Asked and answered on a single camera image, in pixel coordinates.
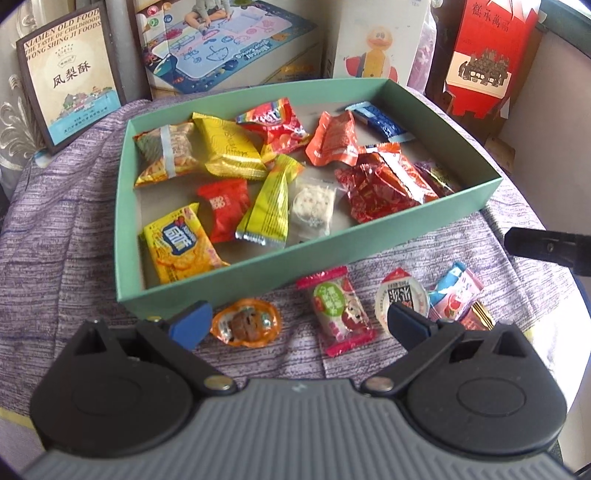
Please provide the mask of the orange snack pouch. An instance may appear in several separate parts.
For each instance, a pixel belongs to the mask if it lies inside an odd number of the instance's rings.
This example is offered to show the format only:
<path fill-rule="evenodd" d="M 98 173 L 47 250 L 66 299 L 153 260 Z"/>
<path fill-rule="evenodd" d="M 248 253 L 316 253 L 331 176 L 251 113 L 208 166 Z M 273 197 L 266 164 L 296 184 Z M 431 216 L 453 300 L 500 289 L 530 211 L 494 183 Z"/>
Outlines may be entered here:
<path fill-rule="evenodd" d="M 305 154 L 315 167 L 325 167 L 332 162 L 356 166 L 359 142 L 352 112 L 346 110 L 335 116 L 322 112 Z"/>

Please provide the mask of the orange jelly cup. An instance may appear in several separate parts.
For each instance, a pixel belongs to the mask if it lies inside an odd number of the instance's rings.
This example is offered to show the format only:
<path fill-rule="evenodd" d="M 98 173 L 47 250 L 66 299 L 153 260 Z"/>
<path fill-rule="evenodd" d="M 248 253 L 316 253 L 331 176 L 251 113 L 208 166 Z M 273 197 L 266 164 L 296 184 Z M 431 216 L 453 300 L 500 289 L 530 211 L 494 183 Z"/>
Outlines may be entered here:
<path fill-rule="evenodd" d="M 216 314 L 211 334 L 232 347 L 263 348 L 276 340 L 283 327 L 280 312 L 259 299 L 242 299 Z"/>

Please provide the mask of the maroon gold chocolate packet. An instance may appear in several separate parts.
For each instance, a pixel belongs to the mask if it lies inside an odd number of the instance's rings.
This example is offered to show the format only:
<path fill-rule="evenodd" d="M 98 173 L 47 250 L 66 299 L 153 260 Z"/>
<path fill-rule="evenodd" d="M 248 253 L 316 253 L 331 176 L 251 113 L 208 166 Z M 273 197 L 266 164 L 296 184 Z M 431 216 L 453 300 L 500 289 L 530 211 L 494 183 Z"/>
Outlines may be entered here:
<path fill-rule="evenodd" d="M 495 326 L 495 321 L 490 312 L 479 300 L 470 306 L 466 314 L 460 319 L 460 323 L 466 330 L 471 331 L 490 331 Z"/>

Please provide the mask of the white cracker clear packet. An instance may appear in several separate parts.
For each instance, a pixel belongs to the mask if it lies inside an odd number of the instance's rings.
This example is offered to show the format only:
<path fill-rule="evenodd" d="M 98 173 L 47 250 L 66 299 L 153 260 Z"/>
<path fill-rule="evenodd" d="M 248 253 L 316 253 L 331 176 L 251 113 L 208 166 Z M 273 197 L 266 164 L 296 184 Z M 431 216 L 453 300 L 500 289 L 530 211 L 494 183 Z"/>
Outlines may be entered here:
<path fill-rule="evenodd" d="M 329 236 L 338 190 L 332 181 L 311 177 L 295 181 L 290 233 L 298 243 Z"/>

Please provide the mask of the small red snack packet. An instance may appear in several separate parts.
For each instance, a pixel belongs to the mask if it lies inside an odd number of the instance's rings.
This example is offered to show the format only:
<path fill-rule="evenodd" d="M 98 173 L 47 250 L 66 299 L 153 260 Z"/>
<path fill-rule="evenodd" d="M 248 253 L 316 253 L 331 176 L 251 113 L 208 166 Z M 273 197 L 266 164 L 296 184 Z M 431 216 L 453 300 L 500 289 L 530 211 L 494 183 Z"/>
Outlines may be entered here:
<path fill-rule="evenodd" d="M 213 213 L 209 239 L 213 244 L 235 240 L 235 230 L 250 208 L 249 185 L 245 179 L 233 178 L 202 185 L 197 195 L 206 200 Z"/>

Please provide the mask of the tall orange snack bag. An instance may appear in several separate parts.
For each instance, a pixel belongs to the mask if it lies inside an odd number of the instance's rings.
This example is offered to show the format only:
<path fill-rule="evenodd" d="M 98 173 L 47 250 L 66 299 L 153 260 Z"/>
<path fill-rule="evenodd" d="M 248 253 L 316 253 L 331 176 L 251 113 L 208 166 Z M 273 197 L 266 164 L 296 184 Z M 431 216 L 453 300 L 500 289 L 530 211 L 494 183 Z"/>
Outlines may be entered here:
<path fill-rule="evenodd" d="M 402 153 L 399 143 L 381 143 L 362 146 L 361 154 L 376 154 L 390 168 L 399 183 L 408 192 L 408 197 L 425 204 L 439 199 L 439 195 L 427 183 L 418 169 Z"/>

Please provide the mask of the pink green candy packet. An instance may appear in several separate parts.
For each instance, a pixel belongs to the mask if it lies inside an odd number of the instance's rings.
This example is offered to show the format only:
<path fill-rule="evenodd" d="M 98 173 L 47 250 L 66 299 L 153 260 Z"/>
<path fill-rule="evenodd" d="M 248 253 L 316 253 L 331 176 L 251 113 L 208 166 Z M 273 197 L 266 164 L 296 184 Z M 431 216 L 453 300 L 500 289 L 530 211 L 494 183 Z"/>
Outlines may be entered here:
<path fill-rule="evenodd" d="M 310 300 L 320 322 L 322 347 L 329 357 L 338 357 L 376 338 L 377 330 L 356 295 L 348 267 L 305 276 L 295 286 Z"/>

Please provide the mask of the pink blue candy packet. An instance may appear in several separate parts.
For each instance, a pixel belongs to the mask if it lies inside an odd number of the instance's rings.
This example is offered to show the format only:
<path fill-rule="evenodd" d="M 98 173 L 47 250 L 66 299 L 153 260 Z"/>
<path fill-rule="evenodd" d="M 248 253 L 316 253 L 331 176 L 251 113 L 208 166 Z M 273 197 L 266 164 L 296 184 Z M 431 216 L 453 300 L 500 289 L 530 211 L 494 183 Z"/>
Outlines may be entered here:
<path fill-rule="evenodd" d="M 464 263 L 456 261 L 429 293 L 429 318 L 458 321 L 478 299 L 484 288 L 480 278 Z"/>

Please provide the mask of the yellow Hsun cake packet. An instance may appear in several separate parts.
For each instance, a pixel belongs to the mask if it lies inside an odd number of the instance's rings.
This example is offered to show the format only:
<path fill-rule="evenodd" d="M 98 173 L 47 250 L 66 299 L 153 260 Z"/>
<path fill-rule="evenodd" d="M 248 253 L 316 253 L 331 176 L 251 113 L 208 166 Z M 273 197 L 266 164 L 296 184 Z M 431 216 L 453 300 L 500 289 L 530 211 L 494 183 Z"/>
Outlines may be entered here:
<path fill-rule="evenodd" d="M 204 140 L 204 167 L 209 174 L 252 181 L 266 179 L 266 165 L 242 127 L 198 112 L 192 113 L 192 121 Z"/>

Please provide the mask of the orange noodle snack bag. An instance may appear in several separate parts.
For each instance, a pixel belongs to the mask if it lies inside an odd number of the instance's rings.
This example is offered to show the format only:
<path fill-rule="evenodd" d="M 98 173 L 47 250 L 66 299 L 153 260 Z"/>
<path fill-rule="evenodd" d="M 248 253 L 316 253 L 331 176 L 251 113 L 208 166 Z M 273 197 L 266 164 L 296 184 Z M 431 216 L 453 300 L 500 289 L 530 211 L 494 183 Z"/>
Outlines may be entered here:
<path fill-rule="evenodd" d="M 185 121 L 135 135 L 133 140 L 144 160 L 144 167 L 135 180 L 134 187 L 156 184 L 197 172 L 200 162 L 193 152 L 194 133 L 194 123 Z"/>

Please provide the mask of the clear jelly cup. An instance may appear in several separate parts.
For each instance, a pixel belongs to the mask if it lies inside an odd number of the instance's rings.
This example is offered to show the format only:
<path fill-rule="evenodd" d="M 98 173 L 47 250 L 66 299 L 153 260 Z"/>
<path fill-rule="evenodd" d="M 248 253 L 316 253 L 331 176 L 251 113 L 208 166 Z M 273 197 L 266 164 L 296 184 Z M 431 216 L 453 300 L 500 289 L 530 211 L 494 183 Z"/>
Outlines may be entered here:
<path fill-rule="evenodd" d="M 427 317 L 430 310 L 429 295 L 422 284 L 406 270 L 397 268 L 381 282 L 375 297 L 375 315 L 388 331 L 388 310 L 400 302 Z"/>

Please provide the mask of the blue snack packet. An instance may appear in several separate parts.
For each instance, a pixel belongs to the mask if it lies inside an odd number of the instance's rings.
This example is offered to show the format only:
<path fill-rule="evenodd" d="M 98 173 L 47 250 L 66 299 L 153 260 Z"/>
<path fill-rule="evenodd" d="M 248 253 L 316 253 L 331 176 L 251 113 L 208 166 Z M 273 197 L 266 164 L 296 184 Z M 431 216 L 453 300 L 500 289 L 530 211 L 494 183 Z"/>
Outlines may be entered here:
<path fill-rule="evenodd" d="M 345 110 L 351 112 L 353 117 L 361 121 L 363 125 L 375 130 L 390 143 L 405 143 L 415 139 L 412 133 L 369 101 L 349 105 Z"/>

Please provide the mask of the yellow cracker packet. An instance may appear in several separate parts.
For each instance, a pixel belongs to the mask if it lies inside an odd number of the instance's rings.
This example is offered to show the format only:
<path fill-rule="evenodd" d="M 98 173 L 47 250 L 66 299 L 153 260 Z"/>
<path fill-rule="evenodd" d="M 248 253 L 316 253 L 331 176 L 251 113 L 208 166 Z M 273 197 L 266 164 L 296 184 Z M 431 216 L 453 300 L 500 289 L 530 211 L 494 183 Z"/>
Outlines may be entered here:
<path fill-rule="evenodd" d="M 147 224 L 140 234 L 161 284 L 228 266 L 205 233 L 198 209 L 198 203 L 178 208 Z"/>

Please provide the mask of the Skittles rainbow candy bag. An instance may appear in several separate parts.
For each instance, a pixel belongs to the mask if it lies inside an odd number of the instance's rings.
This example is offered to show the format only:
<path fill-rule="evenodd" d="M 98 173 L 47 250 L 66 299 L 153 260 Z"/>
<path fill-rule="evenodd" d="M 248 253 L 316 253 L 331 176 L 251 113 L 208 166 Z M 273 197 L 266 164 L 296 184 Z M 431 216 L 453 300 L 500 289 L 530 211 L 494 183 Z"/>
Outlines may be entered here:
<path fill-rule="evenodd" d="M 235 117 L 235 123 L 263 139 L 260 155 L 267 163 L 280 154 L 308 145 L 311 134 L 298 120 L 286 97 L 266 102 Z"/>

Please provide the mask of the yellow green snack stick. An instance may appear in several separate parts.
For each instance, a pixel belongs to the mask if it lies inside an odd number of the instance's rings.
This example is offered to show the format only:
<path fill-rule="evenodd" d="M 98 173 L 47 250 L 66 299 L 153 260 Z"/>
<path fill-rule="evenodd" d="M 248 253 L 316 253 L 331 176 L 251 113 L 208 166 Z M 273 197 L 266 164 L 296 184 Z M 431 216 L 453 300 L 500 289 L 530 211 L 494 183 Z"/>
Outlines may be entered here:
<path fill-rule="evenodd" d="M 256 201 L 238 223 L 235 238 L 261 246 L 283 248 L 288 236 L 290 183 L 303 171 L 304 166 L 293 157 L 278 155 Z"/>

